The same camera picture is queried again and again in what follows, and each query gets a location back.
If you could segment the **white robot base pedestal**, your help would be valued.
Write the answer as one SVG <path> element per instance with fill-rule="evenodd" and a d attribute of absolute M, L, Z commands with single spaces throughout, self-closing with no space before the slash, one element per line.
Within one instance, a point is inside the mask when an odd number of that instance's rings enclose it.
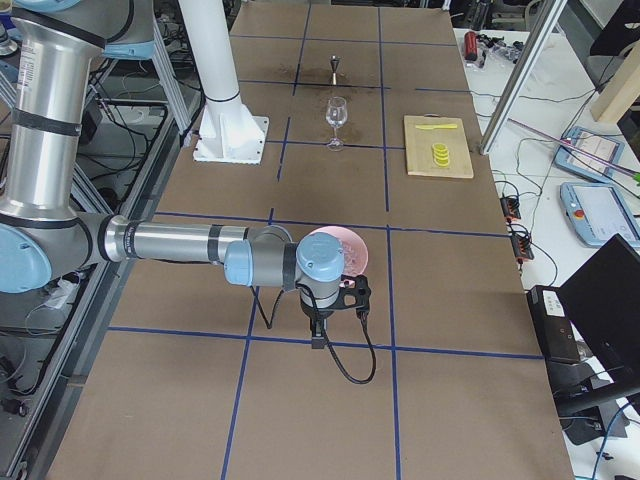
<path fill-rule="evenodd" d="M 205 96 L 194 159 L 257 165 L 269 119 L 252 115 L 243 103 L 223 4 L 182 0 L 179 5 Z"/>

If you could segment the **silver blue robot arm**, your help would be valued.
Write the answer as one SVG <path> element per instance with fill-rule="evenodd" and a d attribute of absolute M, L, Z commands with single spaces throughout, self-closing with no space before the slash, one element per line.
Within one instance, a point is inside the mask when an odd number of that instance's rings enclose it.
<path fill-rule="evenodd" d="M 78 213 L 69 203 L 92 61 L 148 59 L 155 51 L 149 1 L 17 1 L 22 37 L 7 183 L 1 197 L 1 289 L 23 293 L 97 263 L 151 259 L 213 264 L 252 289 L 297 291 L 314 347 L 329 347 L 329 316 L 370 311 L 367 279 L 345 272 L 340 240 L 300 241 L 261 229 L 133 221 Z"/>

